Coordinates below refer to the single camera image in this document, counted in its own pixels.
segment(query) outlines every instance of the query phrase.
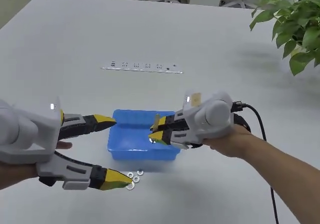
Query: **finger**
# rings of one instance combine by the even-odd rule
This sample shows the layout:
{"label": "finger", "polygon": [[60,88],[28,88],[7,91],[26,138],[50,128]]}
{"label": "finger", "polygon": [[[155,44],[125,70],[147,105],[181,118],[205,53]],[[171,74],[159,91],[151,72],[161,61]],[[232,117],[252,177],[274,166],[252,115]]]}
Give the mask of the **finger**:
{"label": "finger", "polygon": [[71,142],[63,142],[63,141],[58,141],[57,145],[56,145],[56,149],[70,149],[72,147],[72,143]]}

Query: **label sticker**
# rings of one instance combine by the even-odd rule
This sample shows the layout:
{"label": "label sticker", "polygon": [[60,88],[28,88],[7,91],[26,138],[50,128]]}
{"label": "label sticker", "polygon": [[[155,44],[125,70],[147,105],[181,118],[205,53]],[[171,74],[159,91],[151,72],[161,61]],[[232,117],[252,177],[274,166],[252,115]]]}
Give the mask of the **label sticker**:
{"label": "label sticker", "polygon": [[196,107],[201,104],[201,93],[194,93],[191,95],[191,106]]}

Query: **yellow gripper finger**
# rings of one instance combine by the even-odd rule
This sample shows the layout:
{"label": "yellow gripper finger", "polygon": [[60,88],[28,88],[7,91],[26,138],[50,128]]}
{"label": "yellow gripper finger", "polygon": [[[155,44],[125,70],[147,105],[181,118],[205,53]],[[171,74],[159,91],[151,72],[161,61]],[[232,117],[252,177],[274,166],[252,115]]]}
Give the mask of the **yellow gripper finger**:
{"label": "yellow gripper finger", "polygon": [[171,134],[172,130],[164,130],[151,133],[148,137],[154,142],[171,145]]}

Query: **black cable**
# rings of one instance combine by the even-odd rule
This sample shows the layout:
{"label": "black cable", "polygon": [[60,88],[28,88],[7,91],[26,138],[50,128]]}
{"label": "black cable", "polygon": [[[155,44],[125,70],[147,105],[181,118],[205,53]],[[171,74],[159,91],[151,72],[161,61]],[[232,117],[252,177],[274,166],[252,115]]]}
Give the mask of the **black cable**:
{"label": "black cable", "polygon": [[[262,137],[263,137],[263,139],[264,139],[264,141],[267,141],[267,139],[266,139],[266,132],[265,132],[265,128],[264,128],[264,126],[263,126],[263,123],[262,123],[262,120],[261,120],[261,117],[260,117],[260,115],[259,115],[259,113],[258,113],[258,111],[254,108],[254,107],[252,107],[251,105],[248,105],[248,104],[242,104],[242,107],[243,108],[245,108],[245,107],[247,107],[247,108],[249,108],[249,109],[251,109],[254,113],[255,113],[255,115],[256,115],[256,117],[257,117],[257,119],[258,119],[258,121],[259,121],[259,125],[260,125],[260,128],[261,128],[261,132],[262,132]],[[271,191],[271,199],[272,199],[272,205],[273,205],[273,211],[274,211],[274,213],[275,213],[275,222],[276,222],[276,224],[279,224],[279,220],[278,220],[278,212],[277,212],[277,206],[276,206],[276,204],[275,204],[275,191],[273,190],[273,188],[270,186],[270,191]]]}

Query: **potted plant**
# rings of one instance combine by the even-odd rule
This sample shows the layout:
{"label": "potted plant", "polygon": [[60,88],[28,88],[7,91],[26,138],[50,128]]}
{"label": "potted plant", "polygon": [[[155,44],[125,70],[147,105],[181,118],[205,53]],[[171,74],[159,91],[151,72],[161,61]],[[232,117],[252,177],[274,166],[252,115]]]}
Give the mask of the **potted plant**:
{"label": "potted plant", "polygon": [[252,30],[257,23],[274,19],[272,40],[283,48],[283,61],[287,62],[295,76],[306,66],[320,64],[320,0],[261,0],[250,24]]}

